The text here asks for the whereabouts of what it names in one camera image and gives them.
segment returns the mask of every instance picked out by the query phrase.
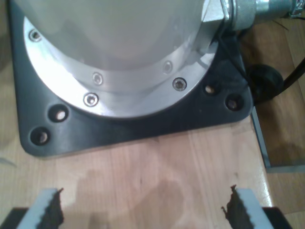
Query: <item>wooden table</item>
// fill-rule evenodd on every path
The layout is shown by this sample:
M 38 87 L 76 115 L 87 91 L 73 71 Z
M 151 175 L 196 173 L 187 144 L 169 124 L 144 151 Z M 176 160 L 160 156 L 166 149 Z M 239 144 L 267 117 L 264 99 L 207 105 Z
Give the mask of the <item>wooden table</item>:
M 0 222 L 45 187 L 64 188 L 62 229 L 225 229 L 230 186 L 271 206 L 250 118 L 39 159 L 20 146 L 7 20 L 0 3 Z

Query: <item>screw hole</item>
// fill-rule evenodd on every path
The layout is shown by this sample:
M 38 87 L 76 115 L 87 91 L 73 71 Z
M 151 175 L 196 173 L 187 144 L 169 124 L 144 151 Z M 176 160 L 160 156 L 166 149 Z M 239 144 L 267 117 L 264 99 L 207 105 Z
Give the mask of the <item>screw hole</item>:
M 208 93 L 208 94 L 214 94 L 215 93 L 215 89 L 212 87 L 212 86 L 209 86 L 207 85 L 205 87 L 205 91 Z
M 45 127 L 37 127 L 32 130 L 30 134 L 30 140 L 37 146 L 43 146 L 50 140 L 50 132 Z
M 48 116 L 52 122 L 61 123 L 68 118 L 69 110 L 65 105 L 57 104 L 50 108 Z
M 182 92 L 186 89 L 186 81 L 183 78 L 176 78 L 173 81 L 173 88 L 176 91 Z
M 29 39 L 32 42 L 38 42 L 38 41 L 41 40 L 41 36 L 40 36 L 40 34 L 35 29 L 33 29 L 29 33 Z
M 203 92 L 206 95 L 217 95 L 221 91 L 221 86 L 218 82 L 209 82 L 208 84 L 203 84 Z
M 95 93 L 88 93 L 84 97 L 84 103 L 86 106 L 93 107 L 99 102 L 99 97 Z
M 244 106 L 244 99 L 239 94 L 230 94 L 225 100 L 227 108 L 231 111 L 239 111 Z

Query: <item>floor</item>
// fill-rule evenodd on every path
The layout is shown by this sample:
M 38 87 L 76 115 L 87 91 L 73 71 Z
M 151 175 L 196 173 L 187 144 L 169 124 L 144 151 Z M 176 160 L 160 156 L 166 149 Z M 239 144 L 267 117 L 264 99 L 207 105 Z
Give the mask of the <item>floor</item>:
M 246 65 L 268 64 L 286 78 L 305 57 L 305 21 L 280 19 L 256 25 L 242 48 Z M 305 77 L 256 109 L 271 165 L 305 164 Z M 305 228 L 305 174 L 267 177 L 275 205 L 294 229 Z

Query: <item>metal frame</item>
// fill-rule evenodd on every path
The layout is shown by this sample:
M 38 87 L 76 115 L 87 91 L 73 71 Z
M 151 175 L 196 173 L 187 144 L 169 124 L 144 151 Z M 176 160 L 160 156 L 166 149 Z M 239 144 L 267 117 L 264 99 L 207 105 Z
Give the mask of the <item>metal frame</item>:
M 252 114 L 252 121 L 254 125 L 254 129 L 256 132 L 256 137 L 258 144 L 261 149 L 264 165 L 266 168 L 267 173 L 305 173 L 305 165 L 299 165 L 299 166 L 279 166 L 279 167 L 273 167 L 270 164 L 269 156 L 267 153 L 266 145 L 264 142 L 263 133 L 261 130 L 261 126 L 259 124 L 259 120 L 257 117 L 256 108 L 254 107 Z

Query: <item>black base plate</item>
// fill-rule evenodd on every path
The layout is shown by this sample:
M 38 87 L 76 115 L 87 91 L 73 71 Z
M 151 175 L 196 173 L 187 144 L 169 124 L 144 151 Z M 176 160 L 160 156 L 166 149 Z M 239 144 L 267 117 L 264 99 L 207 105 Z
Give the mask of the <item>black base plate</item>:
M 246 81 L 219 49 L 199 86 L 166 111 L 129 120 L 101 118 L 82 112 L 58 98 L 37 76 L 23 41 L 24 14 L 14 0 L 10 0 L 9 10 L 20 141 L 31 155 L 64 155 L 87 148 L 237 122 L 252 111 L 253 100 Z M 228 36 L 224 41 L 232 56 L 242 65 L 236 38 Z M 206 85 L 212 86 L 215 93 L 208 94 Z M 236 108 L 228 109 L 228 103 Z M 69 113 L 60 123 L 49 118 L 50 108 L 56 104 L 63 105 Z M 46 137 L 43 133 L 48 135 L 48 139 L 41 143 Z

